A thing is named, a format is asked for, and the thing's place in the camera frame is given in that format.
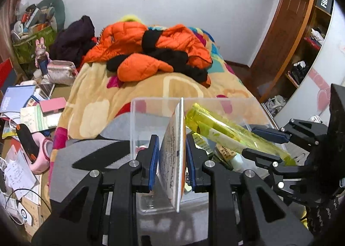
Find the wooden shelf unit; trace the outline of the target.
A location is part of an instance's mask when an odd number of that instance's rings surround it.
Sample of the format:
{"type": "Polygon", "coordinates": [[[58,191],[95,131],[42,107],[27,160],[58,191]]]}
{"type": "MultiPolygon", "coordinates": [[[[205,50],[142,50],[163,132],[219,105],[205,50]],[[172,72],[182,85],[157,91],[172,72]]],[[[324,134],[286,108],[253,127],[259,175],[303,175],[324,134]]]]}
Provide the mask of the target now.
{"type": "Polygon", "coordinates": [[[314,0],[305,31],[285,72],[285,77],[296,88],[302,83],[321,50],[332,11],[333,0],[314,0]]]}

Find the blue notebook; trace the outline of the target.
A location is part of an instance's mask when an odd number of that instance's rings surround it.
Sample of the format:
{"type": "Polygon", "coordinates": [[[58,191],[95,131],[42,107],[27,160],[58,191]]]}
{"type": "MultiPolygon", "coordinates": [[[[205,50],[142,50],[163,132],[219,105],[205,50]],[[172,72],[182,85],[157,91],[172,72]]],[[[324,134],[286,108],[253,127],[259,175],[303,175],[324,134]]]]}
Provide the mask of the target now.
{"type": "Polygon", "coordinates": [[[8,87],[1,102],[1,113],[20,112],[34,94],[35,89],[35,85],[8,87]]]}

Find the pink black slipper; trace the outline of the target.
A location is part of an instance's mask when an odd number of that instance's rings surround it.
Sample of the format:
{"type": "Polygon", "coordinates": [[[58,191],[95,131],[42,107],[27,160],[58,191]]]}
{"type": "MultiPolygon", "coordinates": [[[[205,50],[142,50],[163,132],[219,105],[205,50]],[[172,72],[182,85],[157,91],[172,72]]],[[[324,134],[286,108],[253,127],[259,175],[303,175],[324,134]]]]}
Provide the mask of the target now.
{"type": "Polygon", "coordinates": [[[42,174],[50,167],[50,157],[53,151],[53,141],[42,133],[31,133],[29,128],[21,123],[16,126],[16,134],[25,152],[26,161],[34,174],[42,174]]]}

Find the white charger device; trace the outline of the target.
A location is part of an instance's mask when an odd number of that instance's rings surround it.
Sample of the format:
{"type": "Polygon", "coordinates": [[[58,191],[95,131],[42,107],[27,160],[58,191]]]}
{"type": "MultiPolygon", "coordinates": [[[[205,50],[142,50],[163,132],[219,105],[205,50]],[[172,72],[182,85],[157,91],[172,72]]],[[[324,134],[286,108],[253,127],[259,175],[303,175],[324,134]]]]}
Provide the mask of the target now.
{"type": "Polygon", "coordinates": [[[33,226],[33,211],[31,207],[25,207],[20,202],[17,204],[17,212],[19,214],[19,224],[28,224],[33,226]]]}

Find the orange sunscreen tube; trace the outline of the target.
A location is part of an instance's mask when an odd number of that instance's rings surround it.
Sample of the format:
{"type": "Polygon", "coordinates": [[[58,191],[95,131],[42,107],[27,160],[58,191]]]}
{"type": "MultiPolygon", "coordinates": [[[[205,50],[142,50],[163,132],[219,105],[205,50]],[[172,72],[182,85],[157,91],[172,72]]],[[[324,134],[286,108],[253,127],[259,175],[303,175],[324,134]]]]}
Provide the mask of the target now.
{"type": "Polygon", "coordinates": [[[174,210],[180,211],[185,186],[186,131],[184,99],[178,102],[165,130],[158,161],[158,179],[174,210]]]}

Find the light green tube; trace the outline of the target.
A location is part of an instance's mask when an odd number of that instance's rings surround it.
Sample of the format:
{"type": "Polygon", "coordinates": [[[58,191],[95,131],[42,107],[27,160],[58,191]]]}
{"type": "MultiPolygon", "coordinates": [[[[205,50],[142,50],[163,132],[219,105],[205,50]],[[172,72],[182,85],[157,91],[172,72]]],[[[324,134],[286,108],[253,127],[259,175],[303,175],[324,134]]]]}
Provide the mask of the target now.
{"type": "Polygon", "coordinates": [[[203,122],[187,119],[186,126],[191,130],[196,147],[204,149],[209,157],[215,157],[226,168],[235,172],[253,168],[254,163],[241,156],[246,147],[239,141],[203,122]]]}

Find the colourful patterned bed quilt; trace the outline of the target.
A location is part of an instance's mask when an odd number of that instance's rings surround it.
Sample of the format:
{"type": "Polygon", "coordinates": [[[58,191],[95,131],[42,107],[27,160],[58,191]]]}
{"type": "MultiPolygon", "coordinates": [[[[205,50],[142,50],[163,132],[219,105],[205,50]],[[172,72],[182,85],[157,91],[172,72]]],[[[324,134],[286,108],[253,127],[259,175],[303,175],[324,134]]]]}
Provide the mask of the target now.
{"type": "Polygon", "coordinates": [[[96,137],[116,116],[129,112],[131,101],[139,97],[214,98],[229,115],[250,124],[264,122],[258,101],[224,61],[208,32],[182,24],[157,27],[158,48],[186,52],[189,66],[207,69],[208,78],[197,82],[143,54],[142,39],[150,31],[136,21],[119,21],[102,30],[98,43],[82,59],[55,131],[52,160],[68,139],[96,137]]]}

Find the grey black blanket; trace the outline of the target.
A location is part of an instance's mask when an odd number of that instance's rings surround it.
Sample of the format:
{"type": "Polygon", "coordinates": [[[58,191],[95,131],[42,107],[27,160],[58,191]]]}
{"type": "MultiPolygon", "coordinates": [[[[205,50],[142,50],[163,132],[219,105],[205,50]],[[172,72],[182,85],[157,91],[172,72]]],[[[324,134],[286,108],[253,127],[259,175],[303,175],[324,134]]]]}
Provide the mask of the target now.
{"type": "MultiPolygon", "coordinates": [[[[92,167],[35,233],[34,245],[150,244],[137,235],[136,195],[149,193],[149,147],[117,169],[92,167]]],[[[236,173],[205,162],[210,245],[310,245],[313,235],[252,170],[236,173]]]]}

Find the pink floral pouch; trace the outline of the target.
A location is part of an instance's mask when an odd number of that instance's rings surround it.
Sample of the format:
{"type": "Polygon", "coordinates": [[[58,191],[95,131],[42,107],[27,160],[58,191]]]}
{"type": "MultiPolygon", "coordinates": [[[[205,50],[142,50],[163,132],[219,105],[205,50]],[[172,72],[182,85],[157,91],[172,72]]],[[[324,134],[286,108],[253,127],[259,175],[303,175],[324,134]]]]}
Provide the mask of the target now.
{"type": "Polygon", "coordinates": [[[78,75],[77,68],[70,61],[51,61],[47,65],[50,83],[72,86],[78,75]]]}

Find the wooden door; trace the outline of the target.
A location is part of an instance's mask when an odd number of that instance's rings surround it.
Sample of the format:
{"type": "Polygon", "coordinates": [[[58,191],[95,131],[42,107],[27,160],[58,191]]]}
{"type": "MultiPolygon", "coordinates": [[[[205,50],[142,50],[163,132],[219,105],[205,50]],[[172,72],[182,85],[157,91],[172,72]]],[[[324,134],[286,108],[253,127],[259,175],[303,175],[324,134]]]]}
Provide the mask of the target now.
{"type": "Polygon", "coordinates": [[[269,98],[297,50],[313,6],[314,0],[279,0],[248,79],[261,103],[269,98]]]}

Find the clear plastic storage box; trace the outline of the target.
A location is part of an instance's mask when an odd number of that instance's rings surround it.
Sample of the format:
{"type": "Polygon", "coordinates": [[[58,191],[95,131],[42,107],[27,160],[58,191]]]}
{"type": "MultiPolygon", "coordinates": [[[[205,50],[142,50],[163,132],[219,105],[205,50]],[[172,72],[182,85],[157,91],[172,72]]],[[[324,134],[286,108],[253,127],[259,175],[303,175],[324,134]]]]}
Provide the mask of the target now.
{"type": "MultiPolygon", "coordinates": [[[[158,135],[161,142],[167,129],[169,120],[181,98],[135,98],[130,104],[130,152],[136,156],[139,150],[149,146],[151,135],[158,135]]],[[[254,98],[183,98],[184,114],[191,109],[194,103],[204,109],[212,111],[236,124],[251,131],[253,127],[273,128],[273,123],[268,119],[262,107],[254,98]]],[[[192,134],[185,125],[187,134],[192,134]]],[[[283,145],[275,144],[285,150],[283,145]]],[[[196,173],[196,187],[190,187],[188,179],[188,167],[186,159],[185,186],[182,194],[180,211],[204,206],[208,203],[208,195],[199,193],[198,188],[209,182],[210,178],[204,175],[202,167],[205,162],[215,162],[218,166],[226,168],[215,157],[209,157],[204,149],[196,147],[194,151],[194,163],[196,173]]],[[[258,176],[266,177],[267,171],[256,167],[252,168],[258,176]]],[[[175,211],[162,189],[158,179],[158,166],[156,182],[153,190],[148,194],[141,193],[137,196],[139,211],[144,215],[158,214],[175,211]]]]}

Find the orange puffer jacket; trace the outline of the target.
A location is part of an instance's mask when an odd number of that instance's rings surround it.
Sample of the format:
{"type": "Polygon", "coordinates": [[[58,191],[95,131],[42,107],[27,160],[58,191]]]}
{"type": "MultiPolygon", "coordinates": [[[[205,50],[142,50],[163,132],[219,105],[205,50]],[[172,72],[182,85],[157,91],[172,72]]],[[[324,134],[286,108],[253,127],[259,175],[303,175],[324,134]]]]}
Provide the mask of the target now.
{"type": "Polygon", "coordinates": [[[212,57],[188,27],[149,28],[137,21],[119,21],[103,29],[82,63],[104,62],[122,82],[138,82],[158,72],[181,73],[210,87],[212,57]]]}

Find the green storage basket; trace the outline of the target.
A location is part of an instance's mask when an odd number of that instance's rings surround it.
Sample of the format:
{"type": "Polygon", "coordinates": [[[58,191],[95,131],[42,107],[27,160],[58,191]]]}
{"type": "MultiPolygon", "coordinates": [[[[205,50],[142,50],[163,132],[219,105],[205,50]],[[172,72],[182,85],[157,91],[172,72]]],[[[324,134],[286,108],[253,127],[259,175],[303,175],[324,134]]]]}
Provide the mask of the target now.
{"type": "Polygon", "coordinates": [[[37,33],[30,35],[27,39],[23,39],[20,42],[13,44],[14,54],[20,65],[31,63],[35,58],[35,41],[40,40],[41,37],[44,38],[44,44],[46,49],[50,52],[50,45],[52,45],[56,39],[57,32],[52,29],[52,27],[46,27],[37,33]]]}

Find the pink box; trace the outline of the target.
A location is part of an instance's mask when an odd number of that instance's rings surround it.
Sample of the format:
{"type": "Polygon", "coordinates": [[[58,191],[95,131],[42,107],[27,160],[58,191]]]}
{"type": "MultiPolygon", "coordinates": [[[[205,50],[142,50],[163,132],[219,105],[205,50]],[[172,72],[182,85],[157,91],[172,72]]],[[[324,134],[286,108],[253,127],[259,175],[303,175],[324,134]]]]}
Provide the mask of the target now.
{"type": "Polygon", "coordinates": [[[42,113],[55,114],[61,112],[66,106],[66,99],[64,97],[52,98],[49,100],[43,100],[39,102],[42,113]]]}

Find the yellow transparent spray bottle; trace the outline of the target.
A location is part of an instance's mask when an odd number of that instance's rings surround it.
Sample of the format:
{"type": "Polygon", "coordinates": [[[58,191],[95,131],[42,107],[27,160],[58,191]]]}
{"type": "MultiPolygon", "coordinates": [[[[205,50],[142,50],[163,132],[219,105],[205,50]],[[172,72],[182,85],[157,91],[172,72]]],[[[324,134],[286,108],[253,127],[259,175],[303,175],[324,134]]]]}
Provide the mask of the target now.
{"type": "Polygon", "coordinates": [[[191,119],[194,122],[203,122],[216,130],[239,141],[246,148],[261,151],[280,157],[286,165],[296,165],[290,154],[276,146],[274,143],[263,139],[260,136],[248,131],[244,127],[230,121],[220,115],[204,109],[199,104],[194,103],[185,115],[185,120],[191,119]]]}

